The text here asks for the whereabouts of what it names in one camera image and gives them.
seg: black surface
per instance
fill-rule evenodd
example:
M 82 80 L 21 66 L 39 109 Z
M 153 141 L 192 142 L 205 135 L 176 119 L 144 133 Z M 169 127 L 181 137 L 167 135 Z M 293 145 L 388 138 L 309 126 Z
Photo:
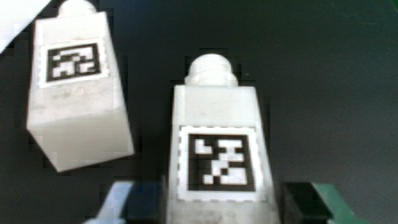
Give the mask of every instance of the black surface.
M 96 215 L 114 180 L 158 180 L 169 162 L 173 86 L 187 62 L 213 48 L 235 59 L 240 83 L 258 87 L 277 192 L 283 181 L 332 183 L 357 216 L 375 224 L 396 223 L 391 1 L 93 2 L 112 24 L 139 153 L 55 172 L 25 129 L 29 26 L 0 56 L 0 223 L 80 223 Z M 53 1 L 39 18 L 55 16 L 57 6 Z

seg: white plastic part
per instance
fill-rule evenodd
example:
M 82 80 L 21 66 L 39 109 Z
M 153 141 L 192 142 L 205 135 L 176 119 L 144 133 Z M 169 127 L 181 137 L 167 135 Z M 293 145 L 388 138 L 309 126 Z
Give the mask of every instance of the white plastic part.
M 174 87 L 167 224 L 281 223 L 256 90 L 231 75 L 205 55 Z
M 121 219 L 121 211 L 126 204 L 128 194 L 133 188 L 133 182 L 117 181 L 112 185 L 103 207 L 98 212 L 98 216 L 85 224 L 125 224 Z
M 238 86 L 229 61 L 219 54 L 203 55 L 192 62 L 185 84 L 189 86 Z
M 68 0 L 59 8 L 59 17 L 84 16 L 96 13 L 96 8 L 87 0 Z
M 133 154 L 103 12 L 36 21 L 32 64 L 27 128 L 61 172 Z

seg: qr-like code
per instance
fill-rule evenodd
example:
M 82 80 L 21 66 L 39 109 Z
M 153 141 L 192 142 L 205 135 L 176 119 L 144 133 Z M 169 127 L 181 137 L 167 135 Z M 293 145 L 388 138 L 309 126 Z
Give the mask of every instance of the qr-like code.
M 254 191 L 245 135 L 189 135 L 189 190 Z
M 101 73 L 98 44 L 48 50 L 46 82 Z

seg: rounded tip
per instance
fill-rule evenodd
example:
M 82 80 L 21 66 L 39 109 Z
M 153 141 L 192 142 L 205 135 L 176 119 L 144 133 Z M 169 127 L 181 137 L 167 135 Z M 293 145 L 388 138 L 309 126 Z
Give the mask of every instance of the rounded tip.
M 87 0 L 64 1 L 59 8 L 59 17 L 82 16 L 96 13 L 96 7 Z
M 205 54 L 192 62 L 185 84 L 194 86 L 236 86 L 231 63 L 219 54 Z

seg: white block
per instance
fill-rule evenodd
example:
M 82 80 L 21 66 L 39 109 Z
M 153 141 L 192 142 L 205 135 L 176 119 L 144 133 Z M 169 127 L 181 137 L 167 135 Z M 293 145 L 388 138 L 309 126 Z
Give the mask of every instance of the white block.
M 256 90 L 219 55 L 192 67 L 174 88 L 167 224 L 279 224 Z
M 133 154 L 107 15 L 73 14 L 82 2 L 36 21 L 27 128 L 57 171 Z

